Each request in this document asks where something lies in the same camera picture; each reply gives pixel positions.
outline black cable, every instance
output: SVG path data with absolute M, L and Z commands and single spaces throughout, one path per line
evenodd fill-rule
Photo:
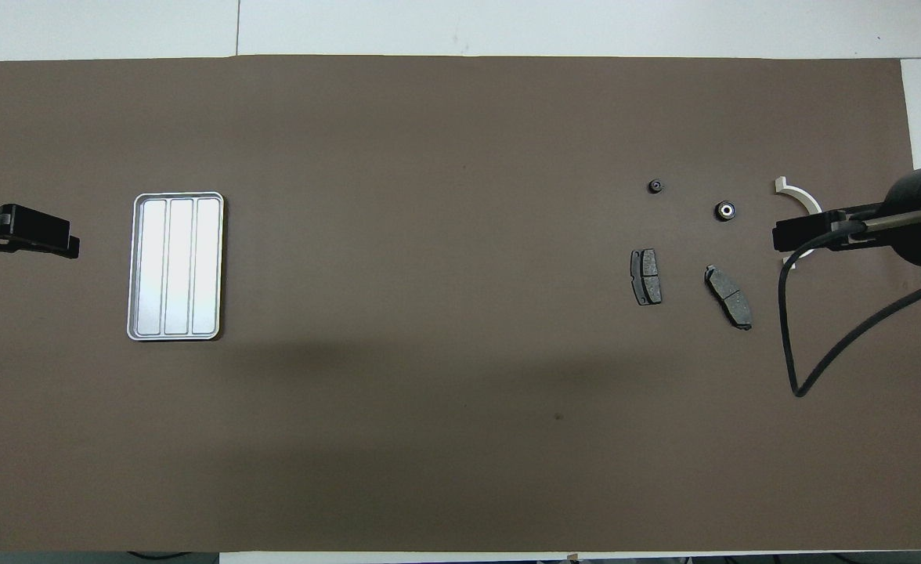
M 791 353 L 791 334 L 789 328 L 787 328 L 787 274 L 789 274 L 791 268 L 794 267 L 794 263 L 798 262 L 798 259 L 807 253 L 807 251 L 825 247 L 835 240 L 843 239 L 843 237 L 862 231 L 865 231 L 865 224 L 860 222 L 851 227 L 830 231 L 829 233 L 810 239 L 807 243 L 798 247 L 796 252 L 792 253 L 789 259 L 784 261 L 784 266 L 780 269 L 780 276 L 777 278 L 777 310 L 780 315 L 780 343 L 782 343 L 784 349 L 784 365 L 787 367 L 787 381 L 791 384 L 791 392 L 794 393 L 794 396 L 804 396 L 804 394 L 808 392 L 808 389 L 812 388 L 812 385 L 819 376 L 818 374 L 815 375 L 815 378 L 809 376 L 804 385 L 798 385 L 798 377 L 796 372 L 794 372 L 794 355 Z
M 175 553 L 171 553 L 171 554 L 163 554 L 163 555 L 160 555 L 160 556 L 152 556 L 152 555 L 150 555 L 150 554 L 142 554 L 142 553 L 134 552 L 134 551 L 131 550 L 131 551 L 127 551 L 127 554 L 130 554 L 130 555 L 135 556 L 135 557 L 137 557 L 137 558 L 139 558 L 139 559 L 142 559 L 142 560 L 171 560 L 171 559 L 173 559 L 173 558 L 178 558 L 178 557 L 180 557 L 180 556 L 185 556 L 185 555 L 187 555 L 187 554 L 192 554 L 192 552 L 175 552 Z
M 839 342 L 834 344 L 833 348 L 829 350 L 822 357 L 822 360 L 819 360 L 818 364 L 815 365 L 815 368 L 812 368 L 812 372 L 808 375 L 808 378 L 805 378 L 805 382 L 801 386 L 798 385 L 798 378 L 796 372 L 794 371 L 794 356 L 791 354 L 791 336 L 789 333 L 789 328 L 787 327 L 787 274 L 791 270 L 791 267 L 794 266 L 794 263 L 805 253 L 805 251 L 816 249 L 818 247 L 825 247 L 828 243 L 832 243 L 834 240 L 843 238 L 847 235 L 852 235 L 854 233 L 860 233 L 864 231 L 864 224 L 855 224 L 850 227 L 837 229 L 825 235 L 816 237 L 815 239 L 809 240 L 801 247 L 798 248 L 794 254 L 787 259 L 786 263 L 780 271 L 780 277 L 777 280 L 777 307 L 780 313 L 780 338 L 782 339 L 782 346 L 784 349 L 784 364 L 787 367 L 787 379 L 791 385 L 791 392 L 794 393 L 794 396 L 801 397 L 805 396 L 808 393 L 808 390 L 812 388 L 812 385 L 815 384 L 815 381 L 819 379 L 819 376 L 822 375 L 822 372 L 825 371 L 827 367 L 838 356 L 840 356 L 843 351 L 851 345 L 852 342 L 858 339 L 859 336 L 865 334 L 868 329 L 871 329 L 873 326 L 879 324 L 890 315 L 893 315 L 898 310 L 907 307 L 908 305 L 914 304 L 921 300 L 921 289 L 916 290 L 915 292 L 909 293 L 906 296 L 902 296 L 900 299 L 894 301 L 893 303 L 883 307 L 875 314 L 872 314 L 871 317 L 865 319 L 857 327 L 851 329 L 851 332 L 848 332 Z
M 847 564 L 864 564 L 864 562 L 850 560 L 850 558 L 843 556 L 843 554 L 840 554 L 839 552 L 833 552 L 833 558 L 836 558 L 837 560 L 843 560 L 844 562 L 847 562 Z

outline metal rod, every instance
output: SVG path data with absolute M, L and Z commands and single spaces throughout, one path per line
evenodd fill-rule
M 882 218 L 872 218 L 865 220 L 866 233 L 884 231 L 886 229 L 896 229 L 907 225 L 915 225 L 921 222 L 921 210 L 907 211 L 905 214 L 886 215 Z

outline brake pad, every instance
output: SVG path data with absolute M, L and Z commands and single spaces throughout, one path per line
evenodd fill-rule
M 655 249 L 631 251 L 631 287 L 635 291 L 638 305 L 662 303 L 662 287 L 659 285 Z
M 736 282 L 732 282 L 732 278 L 712 264 L 704 271 L 704 282 L 711 288 L 711 292 L 734 327 L 743 331 L 753 328 L 753 314 L 749 310 L 749 302 Z

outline metal tray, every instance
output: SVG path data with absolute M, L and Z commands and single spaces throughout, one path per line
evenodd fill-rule
M 127 335 L 209 340 L 220 331 L 224 196 L 141 193 L 134 200 Z

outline white floor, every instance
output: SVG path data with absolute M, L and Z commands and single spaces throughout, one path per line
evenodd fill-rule
M 263 53 L 901 58 L 921 167 L 921 0 L 0 0 L 0 60 Z M 221 561 L 479 558 L 504 557 L 240 553 Z

